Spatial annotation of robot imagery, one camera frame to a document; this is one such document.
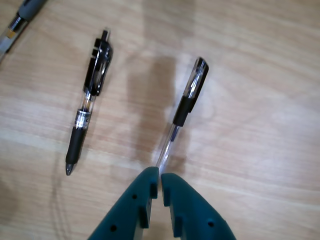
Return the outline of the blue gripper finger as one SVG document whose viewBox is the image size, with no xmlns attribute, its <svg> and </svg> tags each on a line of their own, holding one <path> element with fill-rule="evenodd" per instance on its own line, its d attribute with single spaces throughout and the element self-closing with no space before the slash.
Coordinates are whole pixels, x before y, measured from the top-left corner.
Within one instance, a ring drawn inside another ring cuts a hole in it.
<svg viewBox="0 0 320 240">
<path fill-rule="evenodd" d="M 173 236 L 181 240 L 234 240 L 222 216 L 183 178 L 161 175 L 163 204 L 169 207 Z"/>
<path fill-rule="evenodd" d="M 99 223 L 90 240 L 141 240 L 158 198 L 159 168 L 144 169 Z"/>
</svg>

